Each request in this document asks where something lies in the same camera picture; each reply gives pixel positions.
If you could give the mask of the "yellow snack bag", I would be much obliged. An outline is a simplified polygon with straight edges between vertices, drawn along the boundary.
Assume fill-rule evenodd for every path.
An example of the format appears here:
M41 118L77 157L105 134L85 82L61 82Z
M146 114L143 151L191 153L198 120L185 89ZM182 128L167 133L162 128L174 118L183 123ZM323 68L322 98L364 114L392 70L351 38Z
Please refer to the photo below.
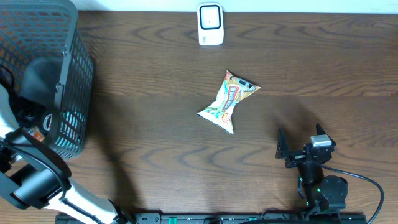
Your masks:
M261 87L239 78L227 70L215 101L198 112L197 115L211 121L227 133L234 134L232 114L235 106L259 89Z

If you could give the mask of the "orange tissue pack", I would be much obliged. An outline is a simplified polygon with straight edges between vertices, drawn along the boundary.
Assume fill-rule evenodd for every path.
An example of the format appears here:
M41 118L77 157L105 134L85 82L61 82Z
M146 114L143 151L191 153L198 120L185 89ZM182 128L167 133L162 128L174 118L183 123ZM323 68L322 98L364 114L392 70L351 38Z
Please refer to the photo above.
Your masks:
M42 142L45 139L45 136L42 134L40 129L37 126L31 128L28 133L33 136L36 140Z

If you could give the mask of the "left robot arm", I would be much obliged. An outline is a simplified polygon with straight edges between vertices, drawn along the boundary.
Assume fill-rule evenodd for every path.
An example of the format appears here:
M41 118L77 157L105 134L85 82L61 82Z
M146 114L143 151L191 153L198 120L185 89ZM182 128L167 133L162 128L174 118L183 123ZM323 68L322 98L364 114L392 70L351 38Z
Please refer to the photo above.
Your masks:
M19 127L10 94L1 84L1 197L19 209L56 210L82 223L135 223L112 201L79 185L58 154Z

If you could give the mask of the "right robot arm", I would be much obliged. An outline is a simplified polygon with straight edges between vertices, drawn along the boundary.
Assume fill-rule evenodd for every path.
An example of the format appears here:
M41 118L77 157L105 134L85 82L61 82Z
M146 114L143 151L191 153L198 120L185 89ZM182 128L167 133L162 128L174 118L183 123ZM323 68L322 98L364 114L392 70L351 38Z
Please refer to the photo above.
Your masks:
M297 168L297 190L307 207L300 212L304 220L317 215L338 214L346 207L348 194L346 179L335 175L325 176L322 165L328 162L335 150L336 142L323 128L316 125L317 134L301 150L291 151L283 130L278 130L278 142L275 157L285 160L286 168Z

